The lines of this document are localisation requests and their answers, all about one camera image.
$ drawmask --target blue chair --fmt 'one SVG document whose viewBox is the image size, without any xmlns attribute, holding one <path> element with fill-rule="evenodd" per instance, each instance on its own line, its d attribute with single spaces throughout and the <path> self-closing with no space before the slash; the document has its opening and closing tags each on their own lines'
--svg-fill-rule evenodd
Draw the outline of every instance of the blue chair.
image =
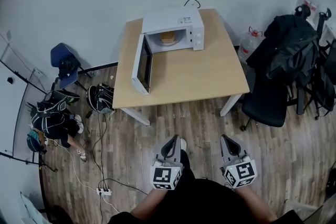
<svg viewBox="0 0 336 224">
<path fill-rule="evenodd" d="M 59 63 L 62 59 L 68 57 L 68 56 L 74 56 L 74 54 L 69 50 L 68 46 L 64 43 L 58 44 L 56 47 L 54 47 L 50 51 L 50 62 L 51 66 L 59 68 Z M 91 76 L 82 68 L 82 66 L 79 66 L 81 70 L 85 72 L 87 76 L 91 78 Z M 85 91 L 87 90 L 79 81 L 78 81 L 78 68 L 74 70 L 70 76 L 61 79 L 60 87 L 61 89 L 64 89 L 65 87 L 68 87 L 69 85 L 75 83 L 76 85 L 83 88 Z"/>
</svg>

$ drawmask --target white door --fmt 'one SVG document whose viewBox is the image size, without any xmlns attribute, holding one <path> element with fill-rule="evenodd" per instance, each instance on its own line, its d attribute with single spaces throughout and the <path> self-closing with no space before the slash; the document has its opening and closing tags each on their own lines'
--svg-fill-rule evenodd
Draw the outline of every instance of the white door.
<svg viewBox="0 0 336 224">
<path fill-rule="evenodd" d="M 27 83 L 0 63 L 0 152 L 12 155 L 16 120 Z"/>
</svg>

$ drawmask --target person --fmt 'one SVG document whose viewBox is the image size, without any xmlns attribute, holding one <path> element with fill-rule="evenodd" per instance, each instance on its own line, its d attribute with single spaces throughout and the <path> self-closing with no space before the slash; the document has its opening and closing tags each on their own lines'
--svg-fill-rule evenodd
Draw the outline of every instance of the person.
<svg viewBox="0 0 336 224">
<path fill-rule="evenodd" d="M 174 190 L 151 190 L 131 212 L 111 217 L 109 224 L 303 223 L 294 211 L 278 218 L 248 186 L 232 190 L 212 180 L 195 179 L 185 150 L 181 139 L 184 168 Z"/>
<path fill-rule="evenodd" d="M 72 115 L 70 111 L 55 113 L 48 118 L 36 114 L 32 118 L 33 129 L 27 138 L 27 145 L 34 152 L 43 152 L 45 137 L 51 140 L 60 140 L 65 148 L 74 146 L 80 159 L 86 162 L 88 151 L 75 139 L 77 133 L 83 132 L 83 124 L 79 115 Z"/>
</svg>

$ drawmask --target plastic water bottle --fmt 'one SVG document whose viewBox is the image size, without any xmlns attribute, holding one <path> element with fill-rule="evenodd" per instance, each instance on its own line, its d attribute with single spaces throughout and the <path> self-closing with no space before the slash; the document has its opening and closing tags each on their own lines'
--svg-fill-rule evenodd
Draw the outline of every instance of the plastic water bottle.
<svg viewBox="0 0 336 224">
<path fill-rule="evenodd" d="M 255 51 L 255 49 L 260 45 L 263 38 L 263 32 L 258 32 L 257 30 L 252 30 L 251 27 L 248 28 L 248 32 L 243 34 L 240 39 L 240 46 L 238 49 L 238 58 L 241 63 L 246 63 L 246 60 Z"/>
</svg>

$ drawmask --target power strip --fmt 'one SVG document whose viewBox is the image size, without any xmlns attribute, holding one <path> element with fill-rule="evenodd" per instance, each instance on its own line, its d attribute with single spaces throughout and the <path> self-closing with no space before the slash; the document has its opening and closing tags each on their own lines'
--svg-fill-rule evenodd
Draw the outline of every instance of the power strip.
<svg viewBox="0 0 336 224">
<path fill-rule="evenodd" d="M 106 188 L 106 189 L 97 188 L 97 194 L 104 195 L 104 196 L 111 196 L 112 192 L 109 188 Z"/>
</svg>

